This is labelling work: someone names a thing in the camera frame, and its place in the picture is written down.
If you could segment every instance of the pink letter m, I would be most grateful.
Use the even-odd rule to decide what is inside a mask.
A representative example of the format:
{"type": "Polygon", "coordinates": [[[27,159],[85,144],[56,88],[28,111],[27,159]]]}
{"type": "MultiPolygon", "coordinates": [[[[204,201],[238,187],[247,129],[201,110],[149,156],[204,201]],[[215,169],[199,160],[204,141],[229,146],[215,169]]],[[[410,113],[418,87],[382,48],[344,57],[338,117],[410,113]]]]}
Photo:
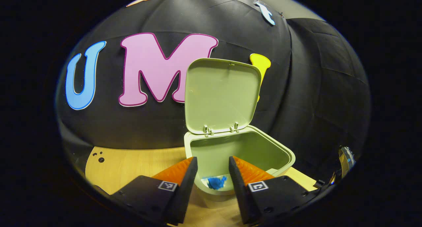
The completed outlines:
{"type": "Polygon", "coordinates": [[[194,60],[209,57],[217,45],[218,40],[212,36],[190,34],[166,58],[154,34],[139,33],[126,37],[121,42],[126,54],[123,94],[119,103],[125,107],[146,103],[148,96],[140,89],[140,75],[155,100],[162,102],[178,73],[179,84],[172,97],[176,102],[184,102],[187,68],[194,60]]]}

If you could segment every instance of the black fabric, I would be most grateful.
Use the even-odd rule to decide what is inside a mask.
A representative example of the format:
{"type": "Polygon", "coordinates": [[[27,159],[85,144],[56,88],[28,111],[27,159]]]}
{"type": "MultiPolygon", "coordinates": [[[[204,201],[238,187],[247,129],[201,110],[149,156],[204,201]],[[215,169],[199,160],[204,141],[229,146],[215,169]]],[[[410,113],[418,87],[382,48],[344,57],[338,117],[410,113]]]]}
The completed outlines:
{"type": "MultiPolygon", "coordinates": [[[[59,121],[91,146],[157,149],[184,146],[184,104],[173,101],[178,76],[165,100],[149,99],[123,107],[125,49],[120,42],[136,33],[154,33],[168,57],[191,33],[216,37],[212,58],[250,63],[258,53],[271,60],[251,122],[296,155],[294,167],[325,182],[338,169],[337,149],[349,146],[358,159],[370,119],[370,93],[363,67],[336,29],[310,18],[286,20],[275,10],[275,26],[262,17],[255,0],[148,0],[123,7],[88,33],[65,61],[57,90],[59,121]],[[73,110],[65,97],[70,59],[99,41],[107,41],[97,64],[91,104],[73,110]]],[[[83,89],[86,57],[76,65],[75,90],[83,89]]]]}

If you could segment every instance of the blue object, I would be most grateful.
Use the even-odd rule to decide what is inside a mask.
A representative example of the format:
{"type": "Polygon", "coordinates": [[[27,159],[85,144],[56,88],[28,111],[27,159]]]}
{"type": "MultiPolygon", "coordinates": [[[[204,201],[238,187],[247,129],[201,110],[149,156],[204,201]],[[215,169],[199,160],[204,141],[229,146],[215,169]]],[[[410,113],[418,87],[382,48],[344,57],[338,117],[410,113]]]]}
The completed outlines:
{"type": "Polygon", "coordinates": [[[98,53],[106,46],[106,42],[97,42],[85,51],[85,76],[83,79],[83,90],[80,93],[75,92],[74,80],[76,63],[80,59],[77,54],[68,64],[68,72],[66,75],[66,99],[70,107],[75,110],[81,110],[87,107],[94,99],[95,94],[95,75],[98,53]]]}
{"type": "Polygon", "coordinates": [[[209,178],[208,179],[208,187],[211,189],[218,190],[224,186],[224,183],[226,182],[227,177],[223,176],[223,178],[209,178]]]}
{"type": "Polygon", "coordinates": [[[261,13],[264,16],[264,18],[271,24],[271,25],[275,25],[276,22],[271,18],[271,16],[273,15],[270,11],[268,11],[267,7],[265,7],[264,5],[255,2],[256,5],[259,6],[259,9],[261,9],[261,13]]]}

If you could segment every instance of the green trash bin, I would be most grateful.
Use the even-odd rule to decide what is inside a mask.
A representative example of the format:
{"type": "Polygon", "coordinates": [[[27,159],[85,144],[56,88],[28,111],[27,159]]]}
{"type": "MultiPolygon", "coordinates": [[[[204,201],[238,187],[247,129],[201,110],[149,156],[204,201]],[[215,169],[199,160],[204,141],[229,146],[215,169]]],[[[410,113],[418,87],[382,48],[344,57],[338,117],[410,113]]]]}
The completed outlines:
{"type": "Polygon", "coordinates": [[[195,185],[210,195],[234,194],[229,157],[237,156],[277,176],[294,164],[286,146],[250,126],[258,101],[257,67],[230,60],[202,58],[186,75],[184,135],[186,157],[196,156],[195,185]],[[208,187],[208,178],[223,176],[223,188],[208,187]]]}

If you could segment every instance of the wooden surface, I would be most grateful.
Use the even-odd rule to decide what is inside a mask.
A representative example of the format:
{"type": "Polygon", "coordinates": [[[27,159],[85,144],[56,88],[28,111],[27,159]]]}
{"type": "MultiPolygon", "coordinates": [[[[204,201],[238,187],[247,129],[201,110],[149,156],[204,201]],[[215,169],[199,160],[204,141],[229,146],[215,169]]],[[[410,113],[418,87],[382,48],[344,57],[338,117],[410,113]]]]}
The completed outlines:
{"type": "MultiPolygon", "coordinates": [[[[151,177],[186,158],[184,147],[156,150],[120,150],[94,147],[86,163],[86,178],[113,194],[139,175],[151,177]]],[[[293,167],[279,176],[289,176],[312,191],[315,180],[293,167]]],[[[246,226],[242,224],[237,199],[211,201],[194,185],[182,227],[246,226]]]]}

